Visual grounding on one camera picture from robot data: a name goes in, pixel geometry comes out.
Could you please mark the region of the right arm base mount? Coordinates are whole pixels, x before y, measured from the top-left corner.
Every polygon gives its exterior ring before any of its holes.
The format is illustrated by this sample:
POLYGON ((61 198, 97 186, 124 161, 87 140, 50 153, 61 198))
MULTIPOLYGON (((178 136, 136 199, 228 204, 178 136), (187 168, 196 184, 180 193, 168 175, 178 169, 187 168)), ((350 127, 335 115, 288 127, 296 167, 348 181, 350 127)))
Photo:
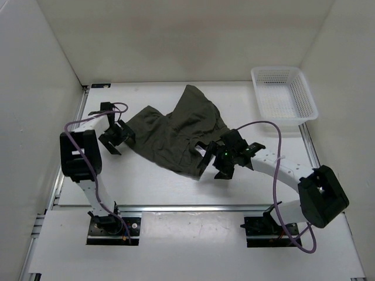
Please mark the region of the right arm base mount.
POLYGON ((295 248, 283 228, 271 217, 271 204, 242 205, 247 248, 295 248))

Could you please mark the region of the olive green shorts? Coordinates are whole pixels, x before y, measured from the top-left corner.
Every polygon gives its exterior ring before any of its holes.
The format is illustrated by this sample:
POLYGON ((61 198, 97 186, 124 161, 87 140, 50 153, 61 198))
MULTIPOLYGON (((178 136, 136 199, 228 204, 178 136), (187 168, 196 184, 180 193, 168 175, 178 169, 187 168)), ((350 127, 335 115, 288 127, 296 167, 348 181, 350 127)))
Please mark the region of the olive green shorts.
POLYGON ((126 144, 137 154, 160 167, 199 179, 203 156, 197 143, 217 141, 229 131, 218 108, 194 85, 187 85, 174 110, 162 115, 147 106, 128 122, 135 140, 126 144))

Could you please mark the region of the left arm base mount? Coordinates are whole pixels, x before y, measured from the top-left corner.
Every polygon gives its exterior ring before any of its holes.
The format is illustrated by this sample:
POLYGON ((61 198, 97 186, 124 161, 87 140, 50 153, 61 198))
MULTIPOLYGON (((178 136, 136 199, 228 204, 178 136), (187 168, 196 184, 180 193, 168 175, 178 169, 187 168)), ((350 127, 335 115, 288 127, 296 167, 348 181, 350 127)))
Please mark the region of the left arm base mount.
POLYGON ((122 217, 127 228, 122 222, 108 215, 106 217, 94 216, 90 211, 90 224, 88 226, 86 244, 98 246, 138 246, 141 232, 141 217, 122 217))

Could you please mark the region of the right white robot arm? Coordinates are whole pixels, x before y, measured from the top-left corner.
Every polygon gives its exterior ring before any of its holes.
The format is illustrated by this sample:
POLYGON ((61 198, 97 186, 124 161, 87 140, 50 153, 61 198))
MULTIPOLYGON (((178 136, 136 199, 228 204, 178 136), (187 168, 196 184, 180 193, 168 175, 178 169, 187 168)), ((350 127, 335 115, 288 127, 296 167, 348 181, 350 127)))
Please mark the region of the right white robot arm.
POLYGON ((198 167, 205 169, 212 163, 218 171, 215 179, 230 180, 235 166, 241 166, 272 176, 298 193, 298 200, 276 201, 264 211, 263 227, 270 234, 278 233, 285 224, 297 222, 324 228, 349 206, 349 199, 330 167, 321 165, 313 169, 282 159, 263 144, 247 143, 236 129, 223 134, 218 141, 198 142, 196 147, 204 151, 198 167))

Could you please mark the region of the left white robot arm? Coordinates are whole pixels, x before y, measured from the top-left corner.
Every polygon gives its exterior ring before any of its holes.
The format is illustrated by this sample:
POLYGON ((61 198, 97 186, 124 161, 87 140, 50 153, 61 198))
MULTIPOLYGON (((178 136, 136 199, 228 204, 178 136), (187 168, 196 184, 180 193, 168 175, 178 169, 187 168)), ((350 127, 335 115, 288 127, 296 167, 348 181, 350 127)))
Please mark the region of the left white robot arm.
POLYGON ((127 110, 128 105, 123 102, 102 102, 98 111, 65 124, 59 136, 63 174, 82 189, 92 207, 90 215, 104 218, 102 226, 109 234, 119 233, 123 220, 100 176, 100 146, 109 154, 120 156, 119 145, 128 140, 135 142, 135 132, 121 120, 127 110))

